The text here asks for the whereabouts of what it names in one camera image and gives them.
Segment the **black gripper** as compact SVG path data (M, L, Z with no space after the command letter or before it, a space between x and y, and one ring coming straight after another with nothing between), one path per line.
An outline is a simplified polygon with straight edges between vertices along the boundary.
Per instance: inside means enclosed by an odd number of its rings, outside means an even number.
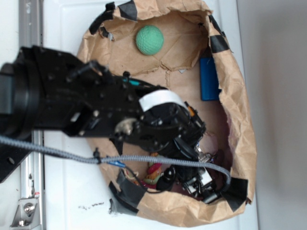
M136 91L109 100L113 114L112 138L122 155L124 143L174 159L199 161L197 144L206 130L197 112L172 91ZM176 180L174 166L156 184L158 191L171 191Z

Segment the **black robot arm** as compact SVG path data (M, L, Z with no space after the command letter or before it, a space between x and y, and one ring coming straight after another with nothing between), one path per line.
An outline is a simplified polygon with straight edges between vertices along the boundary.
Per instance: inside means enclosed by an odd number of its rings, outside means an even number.
M0 133L26 139L33 130L107 138L164 157L197 161L205 124L174 92L112 74L97 61L34 46L0 70Z

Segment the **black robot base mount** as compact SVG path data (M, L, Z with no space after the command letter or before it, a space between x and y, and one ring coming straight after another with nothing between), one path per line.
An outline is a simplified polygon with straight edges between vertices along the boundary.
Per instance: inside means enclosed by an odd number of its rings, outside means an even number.
M30 150L1 144L0 183L5 182L29 154Z

